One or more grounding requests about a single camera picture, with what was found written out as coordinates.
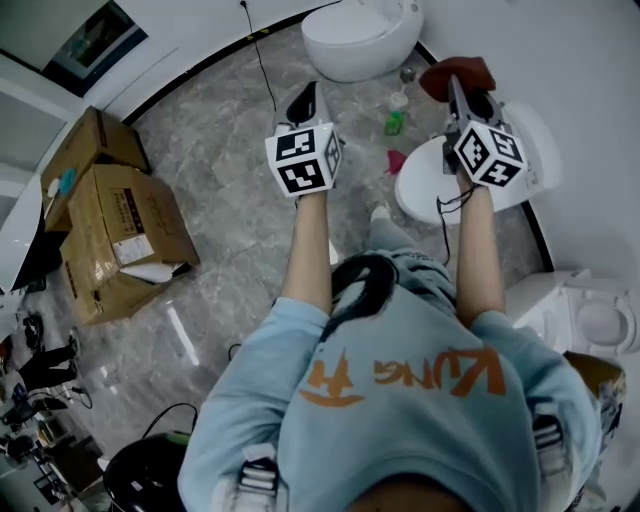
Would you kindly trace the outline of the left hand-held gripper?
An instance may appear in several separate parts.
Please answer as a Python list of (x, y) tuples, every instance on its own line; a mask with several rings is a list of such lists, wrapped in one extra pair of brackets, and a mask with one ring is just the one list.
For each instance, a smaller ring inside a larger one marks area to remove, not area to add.
[(265, 139), (269, 168), (288, 198), (332, 189), (342, 162), (342, 147), (316, 82), (287, 98), (276, 113), (273, 134)]

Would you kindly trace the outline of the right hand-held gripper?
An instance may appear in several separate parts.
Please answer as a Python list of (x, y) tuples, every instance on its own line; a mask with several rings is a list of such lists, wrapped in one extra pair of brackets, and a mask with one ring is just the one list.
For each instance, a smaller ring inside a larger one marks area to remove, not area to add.
[(456, 75), (448, 83), (450, 116), (442, 145), (442, 172), (462, 170), (475, 185), (506, 188), (528, 169), (522, 141), (488, 91), (472, 91), (472, 114)]

